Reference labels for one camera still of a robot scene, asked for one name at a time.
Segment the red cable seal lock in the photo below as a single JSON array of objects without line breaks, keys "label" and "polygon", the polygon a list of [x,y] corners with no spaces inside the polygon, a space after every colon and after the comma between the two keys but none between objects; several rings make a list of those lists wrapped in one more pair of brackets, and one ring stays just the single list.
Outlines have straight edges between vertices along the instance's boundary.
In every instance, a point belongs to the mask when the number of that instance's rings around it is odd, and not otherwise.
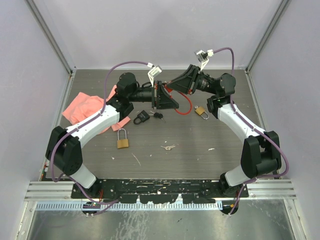
[{"label": "red cable seal lock", "polygon": [[177,114],[179,114],[180,116],[187,116],[191,113],[191,111],[193,110],[193,103],[185,93],[169,88],[166,83],[164,84],[164,89],[168,92],[171,98],[173,98],[173,92],[181,97],[182,105],[179,108],[175,109],[175,112]]}]

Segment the black-headed key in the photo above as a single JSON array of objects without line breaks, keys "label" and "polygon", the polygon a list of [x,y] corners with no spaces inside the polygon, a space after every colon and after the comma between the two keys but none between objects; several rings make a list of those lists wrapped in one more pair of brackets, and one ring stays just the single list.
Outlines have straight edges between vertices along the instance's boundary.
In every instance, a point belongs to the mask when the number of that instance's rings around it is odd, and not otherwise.
[{"label": "black-headed key", "polygon": [[166,121],[164,120],[164,116],[163,116],[162,113],[155,112],[155,113],[153,114],[153,116],[154,116],[155,118],[157,118],[157,119],[162,120],[164,123],[166,122]]}]

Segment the black padlock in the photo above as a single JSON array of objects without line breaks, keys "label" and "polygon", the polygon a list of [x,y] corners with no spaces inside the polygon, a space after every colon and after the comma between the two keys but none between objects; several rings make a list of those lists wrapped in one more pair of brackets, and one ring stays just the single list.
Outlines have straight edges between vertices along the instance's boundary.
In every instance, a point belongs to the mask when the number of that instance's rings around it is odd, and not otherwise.
[{"label": "black padlock", "polygon": [[136,118],[133,120],[133,123],[135,125],[139,125],[141,123],[146,122],[149,119],[150,119],[150,115],[145,110],[142,110],[137,114]]}]

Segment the large brass padlock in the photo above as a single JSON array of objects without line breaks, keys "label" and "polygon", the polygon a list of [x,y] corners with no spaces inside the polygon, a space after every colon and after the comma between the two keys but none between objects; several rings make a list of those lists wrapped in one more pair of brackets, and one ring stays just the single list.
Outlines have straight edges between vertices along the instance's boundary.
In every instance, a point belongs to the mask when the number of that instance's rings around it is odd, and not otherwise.
[{"label": "large brass padlock", "polygon": [[[124,132],[124,138],[121,139],[121,132]],[[117,131],[117,149],[125,149],[129,147],[129,140],[127,138],[127,131],[124,128],[120,128]]]}]

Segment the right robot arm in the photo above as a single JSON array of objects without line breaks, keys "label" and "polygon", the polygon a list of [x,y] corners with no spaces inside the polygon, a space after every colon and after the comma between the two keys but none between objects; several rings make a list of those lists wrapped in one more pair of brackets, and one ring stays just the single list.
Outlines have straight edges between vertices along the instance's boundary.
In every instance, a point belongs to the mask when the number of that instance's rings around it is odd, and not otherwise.
[{"label": "right robot arm", "polygon": [[210,93],[208,111],[243,143],[240,164],[220,176],[219,191],[225,197],[231,197],[240,184],[271,174],[282,166],[278,134],[258,127],[238,109],[232,99],[235,86],[233,75],[224,73],[213,78],[195,65],[166,83],[168,89],[183,94],[191,95],[197,90]]}]

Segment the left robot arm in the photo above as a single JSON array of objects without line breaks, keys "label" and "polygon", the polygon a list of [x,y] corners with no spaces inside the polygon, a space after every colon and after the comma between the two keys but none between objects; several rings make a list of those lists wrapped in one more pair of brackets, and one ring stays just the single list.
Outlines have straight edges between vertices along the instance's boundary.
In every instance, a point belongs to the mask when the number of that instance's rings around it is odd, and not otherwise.
[{"label": "left robot arm", "polygon": [[158,110],[177,109],[179,104],[158,81],[156,86],[140,86],[133,73],[126,72],[119,77],[115,94],[92,116],[68,128],[55,127],[50,135],[45,157],[50,166],[56,166],[62,173],[82,186],[88,198],[100,193],[97,177],[83,163],[82,148],[104,129],[119,123],[134,109],[134,102],[150,102]]}]

